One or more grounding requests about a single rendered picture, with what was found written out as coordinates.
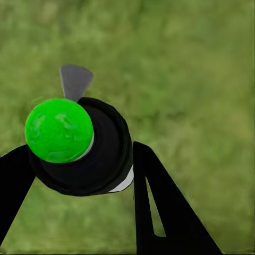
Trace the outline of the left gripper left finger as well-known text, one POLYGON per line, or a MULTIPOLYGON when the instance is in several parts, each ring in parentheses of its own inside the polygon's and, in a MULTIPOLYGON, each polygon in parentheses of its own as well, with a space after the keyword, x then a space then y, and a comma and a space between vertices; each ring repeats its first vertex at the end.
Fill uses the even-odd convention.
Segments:
POLYGON ((0 158, 0 245, 35 177, 27 144, 0 158))

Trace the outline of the pesticide atomizer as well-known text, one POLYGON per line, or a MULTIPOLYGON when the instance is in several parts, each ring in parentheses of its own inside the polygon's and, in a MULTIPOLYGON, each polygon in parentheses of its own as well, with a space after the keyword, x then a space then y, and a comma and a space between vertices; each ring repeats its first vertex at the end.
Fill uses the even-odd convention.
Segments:
POLYGON ((60 67, 63 98, 36 106, 25 123, 29 162, 37 178, 64 195, 120 192, 134 181, 129 128, 109 104, 82 97, 94 80, 83 66, 60 67))

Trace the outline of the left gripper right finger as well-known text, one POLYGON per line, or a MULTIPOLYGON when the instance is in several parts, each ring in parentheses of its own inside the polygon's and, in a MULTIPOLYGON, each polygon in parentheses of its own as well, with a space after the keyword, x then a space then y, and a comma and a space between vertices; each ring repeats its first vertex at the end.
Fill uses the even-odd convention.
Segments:
POLYGON ((154 151, 133 144, 137 255, 223 255, 154 151), (166 237, 154 234, 146 177, 166 237))

